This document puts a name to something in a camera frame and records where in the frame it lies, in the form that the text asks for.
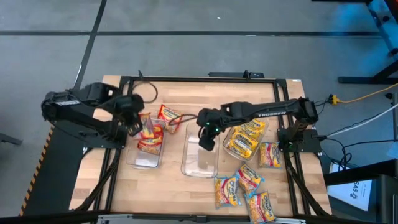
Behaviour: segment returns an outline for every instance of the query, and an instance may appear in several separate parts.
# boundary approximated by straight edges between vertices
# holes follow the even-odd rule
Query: black table leg
[[[11,144],[14,144],[14,145],[17,145],[17,146],[22,144],[22,140],[10,137],[10,136],[8,136],[6,134],[0,134],[0,141],[1,142],[8,142],[8,143],[11,143]]]
[[[376,179],[382,174],[397,177],[398,160],[392,159],[389,161],[378,162],[377,164],[326,174],[323,177],[325,179],[326,186],[330,186],[361,180]]]
[[[339,83],[345,84],[385,84],[391,85],[398,83],[398,78],[388,78],[398,71],[398,60],[381,70],[373,77],[338,77]]]

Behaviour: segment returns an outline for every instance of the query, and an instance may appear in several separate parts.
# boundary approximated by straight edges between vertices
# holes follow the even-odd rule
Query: metal stand
[[[398,60],[387,66],[373,77],[338,77],[339,83],[346,84],[386,84],[398,83],[398,78],[388,78],[394,72],[398,71]]]
[[[324,175],[326,186],[361,180],[376,181],[377,222],[397,223],[398,160],[379,162],[364,167]]]
[[[0,133],[0,141],[1,142],[8,142],[8,143],[11,143],[11,144],[14,144],[14,145],[17,145],[17,146],[22,144],[22,140],[19,140],[19,139],[16,139],[16,138],[13,138],[11,136],[8,136],[6,134],[1,134],[1,133]]]

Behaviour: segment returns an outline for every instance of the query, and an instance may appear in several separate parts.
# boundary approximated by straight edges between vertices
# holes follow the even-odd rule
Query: table
[[[120,76],[105,75],[104,83],[119,87]],[[304,96],[301,80],[286,80],[290,98]],[[163,103],[181,113],[197,114],[200,109],[219,108],[220,104],[232,101],[250,101],[266,103],[275,101],[272,85],[263,83],[215,83],[215,82],[152,82],[159,91],[158,98],[145,105],[143,112],[156,116]],[[134,90],[144,100],[154,96],[154,90],[141,85]],[[96,119],[106,121],[111,115],[96,110]],[[181,173],[183,142],[186,123],[175,134],[167,134],[162,162],[159,169],[139,170],[126,164],[129,140],[122,150],[116,177],[111,212],[118,213],[154,213],[154,214],[192,214],[192,215],[248,215],[244,204],[243,192],[238,190],[243,206],[215,209],[213,179],[187,177]],[[279,127],[277,117],[269,118],[269,129],[264,141],[277,141],[276,130]],[[226,133],[220,136],[220,144]],[[314,154],[301,153],[305,183],[322,208],[331,213],[330,204],[323,180],[319,159]],[[81,161],[73,191],[70,209],[79,206],[95,187],[100,176],[104,149],[91,150]],[[241,161],[230,156],[220,146],[218,176],[231,176],[241,165]],[[258,192],[268,190],[271,204],[277,216],[292,215],[286,170],[260,169],[257,159],[248,165],[258,171],[265,179]],[[105,185],[100,208],[104,208],[108,186]],[[298,210],[303,213],[301,194],[296,186]]]

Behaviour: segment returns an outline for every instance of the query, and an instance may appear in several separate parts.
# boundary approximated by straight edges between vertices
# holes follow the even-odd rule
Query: clear plastic container
[[[195,123],[187,125],[181,172],[190,177],[213,178],[218,173],[220,136],[214,138],[213,150],[207,151],[199,146],[199,128]]]
[[[233,157],[235,157],[235,158],[237,158],[237,159],[240,159],[240,160],[242,160],[242,161],[251,161],[251,160],[253,159],[253,157],[256,155],[256,152],[258,151],[258,149],[259,149],[259,147],[260,147],[260,145],[261,145],[260,143],[262,142],[262,138],[264,137],[264,135],[265,135],[265,133],[266,133],[266,131],[267,131],[267,129],[268,129],[268,126],[269,126],[268,119],[265,119],[265,118],[262,118],[262,119],[256,118],[256,119],[265,122],[266,125],[264,126],[264,131],[262,132],[262,134],[260,134],[259,137],[256,139],[256,141],[258,142],[258,144],[257,144],[256,148],[254,148],[254,150],[253,150],[253,152],[251,153],[251,155],[250,155],[248,158],[243,158],[243,157],[241,157],[240,155],[238,155],[238,154],[236,154],[235,152],[233,152],[233,151],[231,151],[231,150],[228,149],[229,141],[231,140],[231,137],[232,137],[232,135],[233,135],[233,133],[234,133],[234,127],[232,127],[232,128],[229,129],[228,134],[227,134],[227,136],[225,137],[225,139],[224,139],[224,141],[223,141],[223,147],[224,147],[224,150],[225,150],[226,152],[228,152],[228,153],[231,154]]]
[[[143,152],[137,148],[137,143],[139,142],[138,139],[134,139],[129,142],[129,149],[127,152],[126,163],[132,165],[134,168],[137,169],[155,169],[160,166],[160,161],[162,159],[164,142],[165,142],[165,126],[166,123],[159,119],[153,119],[152,123],[159,124],[162,126],[163,129],[163,141],[162,145],[160,146],[160,153],[159,155],[151,154],[148,152]]]

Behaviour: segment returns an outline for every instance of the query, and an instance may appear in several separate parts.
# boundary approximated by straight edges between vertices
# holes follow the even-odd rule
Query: white cable
[[[334,134],[330,134],[330,135],[328,135],[328,138],[329,138],[329,137],[332,137],[332,136],[335,136],[335,135],[337,135],[337,134],[344,133],[344,132],[346,132],[346,131],[350,131],[350,130],[352,130],[352,129],[359,128],[359,127],[361,127],[362,125],[368,124],[369,122],[374,121],[375,119],[378,119],[378,118],[380,118],[381,116],[385,115],[386,113],[388,113],[390,110],[396,108],[397,106],[398,106],[398,104],[396,104],[396,105],[390,107],[390,108],[389,108],[388,110],[386,110],[385,112],[383,112],[383,113],[381,113],[381,114],[375,116],[374,118],[370,119],[370,120],[367,121],[367,122],[363,122],[362,124],[359,124],[359,125],[354,126],[354,127],[352,127],[352,128],[348,128],[348,129],[346,129],[346,130],[338,131],[338,132],[336,132],[336,133],[334,133]]]

